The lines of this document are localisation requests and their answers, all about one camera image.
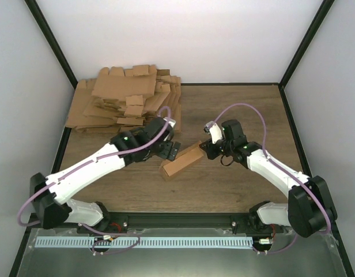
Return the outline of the brown cardboard box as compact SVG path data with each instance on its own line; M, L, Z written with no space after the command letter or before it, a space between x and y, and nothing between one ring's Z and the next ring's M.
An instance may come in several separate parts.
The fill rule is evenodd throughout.
M159 172L165 181L170 181L177 177L189 167L200 162L205 152L200 148L201 141L179 151L174 161L165 160L159 167Z

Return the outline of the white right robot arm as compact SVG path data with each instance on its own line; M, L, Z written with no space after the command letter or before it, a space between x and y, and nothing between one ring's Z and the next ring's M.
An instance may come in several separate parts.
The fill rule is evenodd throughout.
M284 204L264 201L253 206L249 215L253 231L261 233L274 224L291 227L298 235L307 238L336 221L337 211L322 177L309 177L264 154L260 144L247 141L236 119L221 125L210 121L204 131L210 139L199 147L209 160L231 157L233 162L269 181L288 199Z

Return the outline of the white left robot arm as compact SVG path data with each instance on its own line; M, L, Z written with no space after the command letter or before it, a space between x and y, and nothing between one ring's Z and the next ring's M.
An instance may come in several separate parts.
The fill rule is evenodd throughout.
M145 127L121 132L93 155L77 164L45 177L41 173L30 179L32 205L44 229L63 223L80 223L105 233L111 217L99 201L86 203L73 196L101 177L152 156L173 161L180 143L173 142L173 119L157 117Z

